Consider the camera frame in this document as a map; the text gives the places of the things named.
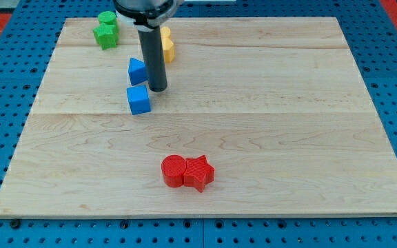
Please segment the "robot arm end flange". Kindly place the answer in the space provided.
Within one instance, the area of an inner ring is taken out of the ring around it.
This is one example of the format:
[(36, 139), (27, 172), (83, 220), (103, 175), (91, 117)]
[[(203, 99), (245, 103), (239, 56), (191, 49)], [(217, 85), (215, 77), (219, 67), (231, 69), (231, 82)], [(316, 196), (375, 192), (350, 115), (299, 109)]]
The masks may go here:
[(113, 0), (118, 19), (142, 32), (151, 32), (174, 16), (184, 0)]

